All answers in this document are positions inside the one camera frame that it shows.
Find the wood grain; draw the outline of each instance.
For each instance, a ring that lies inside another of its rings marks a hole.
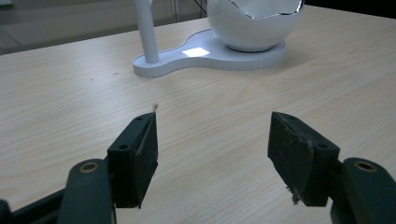
[[[208,27],[157,27],[159,48]],[[331,201],[293,205],[266,157],[271,112],[322,133],[340,161],[396,178],[395,36],[396,20],[307,6],[285,60],[252,72],[137,77],[138,32],[0,56],[0,198],[15,210],[63,188],[157,103],[159,167],[142,209],[119,209],[119,223],[331,223]]]

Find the white pole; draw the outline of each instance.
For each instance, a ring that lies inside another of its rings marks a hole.
[[[160,57],[155,39],[150,2],[152,0],[134,0],[134,13],[137,18],[137,26],[142,40],[143,51],[145,52],[146,63],[157,63]]]

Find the wooden table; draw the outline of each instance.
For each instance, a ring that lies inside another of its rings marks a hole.
[[[170,49],[206,19],[156,29]],[[0,57],[0,198],[12,210],[104,158],[136,116],[157,110],[159,167],[142,209],[119,223],[331,223],[330,205],[293,205],[267,158],[272,111],[296,116],[396,178],[396,20],[307,6],[284,61],[137,77],[138,32]]]

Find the gray base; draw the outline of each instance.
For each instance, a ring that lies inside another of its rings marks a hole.
[[[282,41],[262,52],[241,52],[226,47],[212,30],[191,35],[174,49],[159,52],[160,61],[146,63],[145,55],[133,60],[134,72],[140,77],[161,77],[188,67],[207,67],[227,71],[251,71],[280,63],[285,55]]]

